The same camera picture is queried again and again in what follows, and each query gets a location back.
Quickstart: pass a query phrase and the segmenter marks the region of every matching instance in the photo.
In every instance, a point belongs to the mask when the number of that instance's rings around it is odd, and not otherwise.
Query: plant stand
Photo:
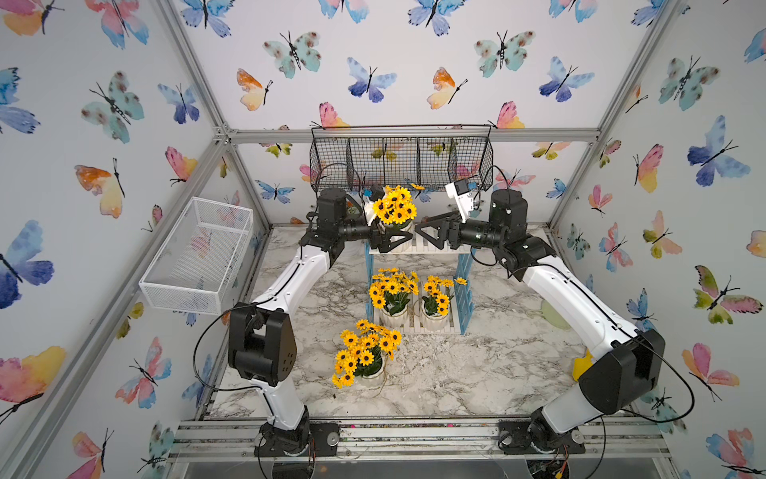
[[[412,314],[409,316],[409,324],[402,327],[402,333],[409,334],[465,334],[468,328],[468,323],[471,321],[473,315],[473,293],[470,290],[469,275],[471,272],[471,266],[473,265],[473,259],[470,255],[469,247],[461,247],[457,250],[444,249],[440,250],[434,247],[432,244],[424,241],[420,235],[415,235],[413,240],[409,243],[405,243],[393,251],[385,254],[458,254],[457,270],[454,278],[462,277],[468,281],[468,285],[455,283],[454,297],[450,302],[450,313],[448,324],[441,331],[429,331],[423,327],[421,323],[421,315],[425,315],[423,308],[416,308],[419,310],[419,314]],[[375,256],[381,254],[377,250],[370,250],[369,243],[365,243],[365,263],[367,265],[367,286],[368,289],[372,285],[372,275],[375,274]],[[421,293],[423,293],[423,284],[419,286]],[[381,314],[379,310],[376,310],[372,306],[372,301],[367,301],[367,321],[374,324],[381,325]]]

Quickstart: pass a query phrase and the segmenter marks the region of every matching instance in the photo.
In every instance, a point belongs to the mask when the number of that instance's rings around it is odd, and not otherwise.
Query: marble surface
[[[268,287],[295,254],[303,228],[275,228],[255,295]],[[545,237],[542,230],[533,233]],[[481,261],[492,262],[480,251]],[[422,277],[451,277],[454,254],[381,255],[375,267],[396,266]],[[365,318],[367,278],[361,242],[347,244],[332,269],[314,285],[291,316],[298,360],[291,373],[312,417],[525,414],[569,389],[573,359],[584,346],[571,330],[551,326],[539,313],[542,299],[500,267],[474,263],[476,309],[465,336],[404,335],[395,361],[377,385],[337,389],[330,378],[339,334]],[[221,388],[247,385],[227,368]],[[218,392],[207,417],[267,415],[254,390]]]

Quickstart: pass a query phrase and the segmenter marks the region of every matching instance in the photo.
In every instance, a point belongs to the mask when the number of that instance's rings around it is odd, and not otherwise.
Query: teal butterfly
[[[523,46],[532,43],[532,39],[535,37],[534,31],[525,31],[516,35],[506,42],[506,35],[508,31],[500,37],[500,33],[497,32],[497,38],[500,39],[500,46],[492,40],[479,40],[473,46],[476,53],[481,55],[479,59],[479,70],[482,71],[485,78],[489,78],[495,73],[497,65],[505,63],[509,70],[517,71],[526,58],[526,50]]]
[[[295,76],[296,64],[298,70],[301,69],[300,65],[302,64],[307,70],[319,71],[322,55],[313,49],[319,44],[319,34],[315,31],[304,33],[295,40],[295,43],[293,43],[289,32],[287,32],[286,38],[281,33],[280,37],[284,38],[289,47],[281,41],[265,41],[264,50],[275,58],[274,64],[277,66],[277,70],[284,73],[285,77],[292,78]]]
[[[128,143],[130,135],[125,123],[131,124],[129,118],[133,120],[143,118],[143,107],[138,96],[128,91],[128,77],[122,71],[117,71],[109,82],[106,94],[97,82],[96,86],[99,91],[90,91],[103,98],[106,103],[92,101],[85,105],[80,111],[83,120],[94,125],[101,125],[104,134]]]

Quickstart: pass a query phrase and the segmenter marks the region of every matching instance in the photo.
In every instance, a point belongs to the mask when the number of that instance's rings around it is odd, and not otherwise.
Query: white wooden shelf
[[[440,250],[415,231],[412,231],[411,241],[400,244],[388,253],[381,253],[377,249],[370,249],[370,254],[470,254],[470,252],[471,247],[468,244],[464,244],[454,250],[450,248],[449,242],[445,242],[444,249]]]

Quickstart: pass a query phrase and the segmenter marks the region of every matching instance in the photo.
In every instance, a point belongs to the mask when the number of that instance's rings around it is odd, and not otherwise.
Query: yellow artificial flower
[[[380,336],[378,336],[377,334],[375,333],[369,334],[366,336],[362,345],[367,349],[372,349],[378,345],[379,340],[380,340]]]
[[[375,357],[367,349],[362,351],[362,354],[359,355],[359,363],[362,364],[362,366],[369,366],[374,360]]]
[[[352,386],[354,385],[354,373],[346,373],[343,376],[340,376],[340,383],[344,386]]]
[[[346,334],[345,338],[343,338],[343,343],[348,348],[351,348],[352,346],[356,346],[359,343],[359,337],[356,336],[354,333]]]
[[[397,330],[392,330],[388,336],[391,338],[391,341],[393,341],[396,346],[399,346],[401,344],[401,333],[399,333]]]
[[[388,337],[388,335],[381,337],[380,347],[386,353],[390,353],[391,351],[393,351],[394,350],[394,346],[395,346],[394,345],[394,340],[392,340],[390,337]]]
[[[423,286],[423,289],[426,290],[426,293],[434,294],[439,291],[439,285],[431,281],[429,278],[429,281]]]

